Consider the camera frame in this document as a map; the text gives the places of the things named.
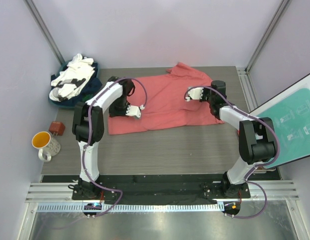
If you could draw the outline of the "pink t-shirt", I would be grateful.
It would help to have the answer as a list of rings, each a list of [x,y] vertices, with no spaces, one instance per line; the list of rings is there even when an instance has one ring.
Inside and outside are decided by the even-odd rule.
[[[208,103],[184,100],[189,87],[211,84],[212,79],[204,72],[179,62],[168,69],[166,74],[143,76],[139,81],[135,84],[135,92],[127,100],[134,106],[146,103],[141,117],[108,118],[110,135],[223,123],[211,114]]]

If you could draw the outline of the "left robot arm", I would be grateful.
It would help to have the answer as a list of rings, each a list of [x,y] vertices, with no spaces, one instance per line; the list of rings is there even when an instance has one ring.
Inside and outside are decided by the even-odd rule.
[[[127,97],[135,91],[131,78],[111,77],[94,97],[74,108],[72,132],[80,148],[81,172],[76,185],[68,185],[72,199],[97,199],[102,193],[98,169],[98,147],[104,132],[104,113],[111,117],[141,117],[142,107],[131,105]]]

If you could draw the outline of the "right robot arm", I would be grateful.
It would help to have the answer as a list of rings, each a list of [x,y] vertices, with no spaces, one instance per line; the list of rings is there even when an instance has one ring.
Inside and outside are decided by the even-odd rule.
[[[200,101],[207,101],[212,115],[238,130],[239,158],[224,173],[220,186],[226,198],[237,198],[254,170],[278,158],[280,144],[273,122],[268,117],[250,115],[229,102],[223,81],[216,80],[204,86]]]

